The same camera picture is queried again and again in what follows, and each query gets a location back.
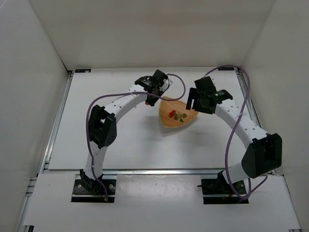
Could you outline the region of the red cherry pair with leaves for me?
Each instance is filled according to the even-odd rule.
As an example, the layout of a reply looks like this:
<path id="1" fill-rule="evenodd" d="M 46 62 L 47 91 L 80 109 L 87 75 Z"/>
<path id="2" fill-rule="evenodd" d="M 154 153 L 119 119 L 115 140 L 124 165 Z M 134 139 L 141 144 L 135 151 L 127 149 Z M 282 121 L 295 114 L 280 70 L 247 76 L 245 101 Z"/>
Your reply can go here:
<path id="1" fill-rule="evenodd" d="M 177 121 L 183 123 L 184 122 L 183 119 L 187 118 L 187 114 L 178 112 L 176 110 L 172 110 L 172 111 L 169 112 L 168 117 L 173 118 L 174 120 L 177 120 Z"/>

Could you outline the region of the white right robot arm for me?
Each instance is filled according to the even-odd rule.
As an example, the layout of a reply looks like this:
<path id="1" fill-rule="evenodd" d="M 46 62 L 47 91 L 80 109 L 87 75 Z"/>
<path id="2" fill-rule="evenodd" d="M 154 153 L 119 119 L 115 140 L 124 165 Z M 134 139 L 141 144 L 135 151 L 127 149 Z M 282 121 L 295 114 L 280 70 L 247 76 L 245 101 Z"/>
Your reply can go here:
<path id="1" fill-rule="evenodd" d="M 270 134 L 257 126 L 241 112 L 226 90 L 206 94 L 191 88 L 186 108 L 217 115 L 232 129 L 232 134 L 240 138 L 246 149 L 239 163 L 218 173 L 215 189 L 229 190 L 232 189 L 231 184 L 257 178 L 281 167 L 282 138 L 277 133 Z"/>

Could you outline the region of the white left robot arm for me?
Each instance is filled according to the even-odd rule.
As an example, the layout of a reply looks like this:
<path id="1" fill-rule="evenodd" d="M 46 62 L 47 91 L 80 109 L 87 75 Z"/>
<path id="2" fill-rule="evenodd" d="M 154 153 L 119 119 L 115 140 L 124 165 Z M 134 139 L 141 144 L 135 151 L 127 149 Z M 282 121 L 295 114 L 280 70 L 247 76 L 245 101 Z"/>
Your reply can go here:
<path id="1" fill-rule="evenodd" d="M 162 87 L 133 84 L 125 93 L 103 95 L 90 103 L 86 113 L 88 158 L 86 166 L 80 170 L 83 187 L 90 194 L 108 194 L 102 182 L 102 168 L 107 148 L 117 137 L 118 121 L 142 102 L 154 106 L 158 99 L 164 99 L 162 95 L 168 88 L 167 83 Z"/>

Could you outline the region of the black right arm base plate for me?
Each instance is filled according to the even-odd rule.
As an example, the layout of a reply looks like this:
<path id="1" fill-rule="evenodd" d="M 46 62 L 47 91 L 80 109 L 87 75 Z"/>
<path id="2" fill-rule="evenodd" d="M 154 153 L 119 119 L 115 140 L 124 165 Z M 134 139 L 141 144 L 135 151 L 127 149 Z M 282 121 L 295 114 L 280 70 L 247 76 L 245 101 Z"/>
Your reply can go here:
<path id="1" fill-rule="evenodd" d="M 249 200 L 241 200 L 229 185 L 222 185 L 217 179 L 201 179 L 197 186 L 202 189 L 203 204 L 248 204 Z"/>

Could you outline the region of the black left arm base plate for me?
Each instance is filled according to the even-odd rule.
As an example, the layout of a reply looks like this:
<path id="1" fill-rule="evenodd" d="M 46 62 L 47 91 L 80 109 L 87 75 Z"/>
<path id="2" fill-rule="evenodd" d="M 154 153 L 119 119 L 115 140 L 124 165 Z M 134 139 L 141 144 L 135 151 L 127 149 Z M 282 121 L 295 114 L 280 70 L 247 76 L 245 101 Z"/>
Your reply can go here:
<path id="1" fill-rule="evenodd" d="M 103 179 L 107 195 L 100 183 L 95 183 L 94 187 L 90 187 L 77 176 L 74 180 L 72 189 L 71 202 L 73 203 L 114 203 L 116 192 L 116 179 Z"/>

